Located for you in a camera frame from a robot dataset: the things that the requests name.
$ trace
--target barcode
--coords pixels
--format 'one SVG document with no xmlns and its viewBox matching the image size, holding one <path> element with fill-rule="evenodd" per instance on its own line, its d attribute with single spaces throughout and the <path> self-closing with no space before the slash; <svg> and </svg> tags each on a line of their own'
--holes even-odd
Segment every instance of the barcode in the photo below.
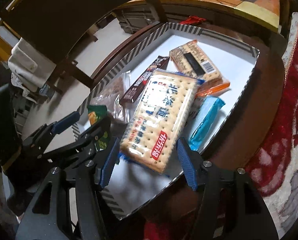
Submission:
<svg viewBox="0 0 298 240">
<path fill-rule="evenodd" d="M 204 61 L 201 65 L 207 73 L 216 71 L 209 61 Z"/>
</svg>

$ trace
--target cracker package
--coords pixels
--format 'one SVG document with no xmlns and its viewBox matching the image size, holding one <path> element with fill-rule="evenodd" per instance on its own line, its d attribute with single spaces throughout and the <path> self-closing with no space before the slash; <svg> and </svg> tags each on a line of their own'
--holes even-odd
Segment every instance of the cracker package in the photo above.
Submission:
<svg viewBox="0 0 298 240">
<path fill-rule="evenodd" d="M 172 49 L 170 59 L 182 73 L 205 81 L 221 78 L 221 73 L 204 51 L 198 46 L 197 40 Z"/>
<path fill-rule="evenodd" d="M 120 143 L 134 161 L 162 173 L 197 90 L 191 77 L 155 70 Z"/>
</svg>

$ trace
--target chair leg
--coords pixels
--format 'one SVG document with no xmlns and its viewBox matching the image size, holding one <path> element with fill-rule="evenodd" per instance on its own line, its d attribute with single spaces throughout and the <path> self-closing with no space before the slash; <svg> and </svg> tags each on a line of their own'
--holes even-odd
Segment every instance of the chair leg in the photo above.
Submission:
<svg viewBox="0 0 298 240">
<path fill-rule="evenodd" d="M 50 86 L 50 88 L 52 88 L 53 90 L 55 90 L 58 94 L 62 95 L 63 92 L 60 88 L 56 87 L 55 85 L 51 84 L 49 81 L 46 82 L 46 84 L 48 86 Z"/>
<path fill-rule="evenodd" d="M 68 59 L 62 61 L 62 67 L 65 72 L 73 76 L 76 80 L 84 84 L 86 87 L 91 88 L 93 79 L 89 77 L 85 72 L 76 67 L 76 63 L 73 64 Z"/>
<path fill-rule="evenodd" d="M 63 69 L 60 65 L 56 65 L 54 71 L 51 73 L 50 77 L 48 78 L 49 83 L 54 84 L 59 77 L 61 77 L 61 74 L 63 73 Z"/>
<path fill-rule="evenodd" d="M 64 71 L 59 77 L 60 77 L 61 79 L 65 79 L 65 77 L 66 77 L 66 72 Z"/>
</svg>

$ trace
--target white tile floor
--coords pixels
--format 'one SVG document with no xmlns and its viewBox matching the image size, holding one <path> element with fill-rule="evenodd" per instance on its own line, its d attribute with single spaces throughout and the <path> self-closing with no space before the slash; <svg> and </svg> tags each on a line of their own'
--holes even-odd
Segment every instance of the white tile floor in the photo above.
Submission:
<svg viewBox="0 0 298 240">
<path fill-rule="evenodd" d="M 111 51 L 131 35 L 125 33 L 120 27 L 118 20 L 115 19 L 104 29 L 97 31 L 95 36 L 97 36 L 98 41 L 89 43 L 76 57 L 76 61 L 78 61 L 77 66 L 89 76 Z M 60 87 L 65 90 L 62 96 L 55 93 L 49 102 L 36 105 L 30 110 L 22 130 L 23 139 L 27 138 L 44 123 L 50 124 L 58 121 L 67 114 L 77 110 L 90 92 L 89 88 L 72 78 L 66 78 L 60 82 L 62 82 Z M 73 141 L 72 130 L 69 128 L 52 140 L 46 152 Z"/>
</svg>

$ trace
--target white cloth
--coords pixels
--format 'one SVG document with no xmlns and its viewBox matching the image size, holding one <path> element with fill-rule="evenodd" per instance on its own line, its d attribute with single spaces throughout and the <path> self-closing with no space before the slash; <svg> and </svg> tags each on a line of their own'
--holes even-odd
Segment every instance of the white cloth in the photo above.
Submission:
<svg viewBox="0 0 298 240">
<path fill-rule="evenodd" d="M 46 83 L 56 67 L 55 63 L 35 50 L 23 38 L 11 52 L 8 67 L 33 92 Z"/>
<path fill-rule="evenodd" d="M 32 99 L 31 97 L 29 97 L 30 95 L 30 91 L 23 87 L 22 85 L 22 82 L 20 81 L 20 79 L 14 74 L 14 73 L 11 73 L 11 84 L 15 87 L 19 87 L 21 88 L 23 91 L 22 91 L 22 96 L 32 102 L 34 102 L 36 105 L 38 104 L 36 100 Z"/>
</svg>

